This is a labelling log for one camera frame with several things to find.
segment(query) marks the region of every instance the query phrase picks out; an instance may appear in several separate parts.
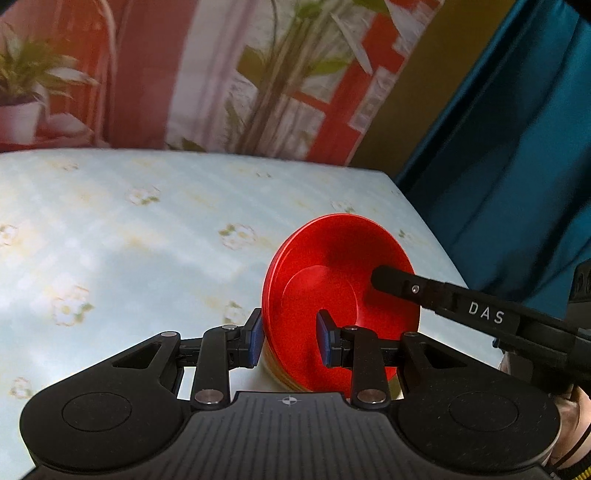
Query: red bowl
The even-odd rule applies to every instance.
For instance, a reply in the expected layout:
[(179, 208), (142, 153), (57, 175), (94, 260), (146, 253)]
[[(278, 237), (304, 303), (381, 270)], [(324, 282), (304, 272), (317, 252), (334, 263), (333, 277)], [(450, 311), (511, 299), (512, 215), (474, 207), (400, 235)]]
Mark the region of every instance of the red bowl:
[[(371, 273), (379, 265), (414, 273), (390, 233), (350, 213), (312, 220), (279, 248), (263, 285), (263, 325), (277, 363), (295, 383), (349, 395), (351, 372), (328, 369), (320, 358), (316, 313), (321, 309), (338, 326), (367, 327), (381, 338), (417, 330), (417, 305), (372, 288)], [(388, 379), (395, 373), (388, 368)]]

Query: potted plant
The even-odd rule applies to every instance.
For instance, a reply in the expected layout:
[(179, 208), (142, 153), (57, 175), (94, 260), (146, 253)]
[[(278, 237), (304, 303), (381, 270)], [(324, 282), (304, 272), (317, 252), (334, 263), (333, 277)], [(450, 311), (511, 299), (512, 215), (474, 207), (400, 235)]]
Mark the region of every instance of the potted plant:
[(30, 145), (51, 95), (69, 96), (69, 85), (95, 85), (74, 68), (76, 59), (56, 53), (48, 42), (20, 39), (3, 25), (0, 53), (0, 142)]

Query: human hand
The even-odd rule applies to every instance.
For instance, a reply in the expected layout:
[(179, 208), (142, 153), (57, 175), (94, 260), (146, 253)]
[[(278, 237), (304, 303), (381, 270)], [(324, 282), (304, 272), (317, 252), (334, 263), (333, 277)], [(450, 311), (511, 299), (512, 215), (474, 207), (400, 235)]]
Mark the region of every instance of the human hand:
[[(503, 357), (499, 369), (511, 375), (511, 366), (507, 354)], [(591, 424), (591, 400), (580, 387), (575, 387), (572, 391), (564, 395), (554, 395), (553, 400), (560, 414), (560, 434), (558, 435), (556, 445), (554, 445), (550, 453), (548, 460), (550, 465), (557, 464), (567, 455), (577, 445), (577, 442)], [(558, 469), (565, 469), (580, 462), (590, 451), (591, 435), (586, 438), (574, 454), (568, 460), (564, 461)]]

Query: circular pad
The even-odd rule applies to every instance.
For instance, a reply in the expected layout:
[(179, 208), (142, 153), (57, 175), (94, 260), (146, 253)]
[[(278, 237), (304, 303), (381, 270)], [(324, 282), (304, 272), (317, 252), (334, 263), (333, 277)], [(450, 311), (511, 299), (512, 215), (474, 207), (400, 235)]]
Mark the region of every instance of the circular pad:
[(106, 432), (121, 425), (131, 415), (131, 403), (120, 395), (107, 392), (87, 393), (72, 398), (61, 416), (76, 430)]
[(496, 393), (469, 392), (452, 401), (449, 413), (469, 430), (498, 432), (515, 423), (519, 410), (511, 400)]

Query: white flower pot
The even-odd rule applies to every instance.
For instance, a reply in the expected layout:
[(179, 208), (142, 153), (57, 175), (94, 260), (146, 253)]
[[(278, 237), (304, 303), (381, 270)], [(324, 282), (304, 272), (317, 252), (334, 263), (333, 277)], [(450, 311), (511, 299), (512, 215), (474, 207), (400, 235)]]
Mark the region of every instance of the white flower pot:
[(31, 145), (41, 115), (38, 101), (0, 106), (0, 142)]

